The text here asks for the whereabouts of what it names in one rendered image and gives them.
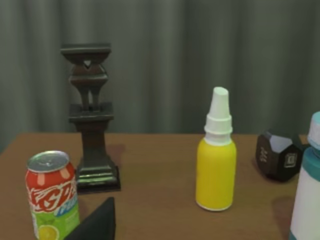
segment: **green can label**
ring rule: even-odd
[[[63,240],[80,223],[76,181],[28,189],[34,234],[39,240]]]

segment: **bottle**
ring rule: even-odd
[[[237,158],[229,92],[223,87],[213,89],[204,131],[197,148],[196,203],[209,211],[223,211],[233,203]]]
[[[289,240],[320,239],[320,111],[311,118],[291,219]]]

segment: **bottle cap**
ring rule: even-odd
[[[223,87],[215,87],[209,113],[206,116],[204,130],[214,135],[231,134],[232,117],[229,109],[229,92]]]
[[[312,115],[307,139],[312,147],[320,150],[320,111]]]

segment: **black dumbbell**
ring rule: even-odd
[[[301,143],[297,134],[277,134],[270,129],[257,139],[255,160],[267,178],[286,182],[299,173],[308,146]]]

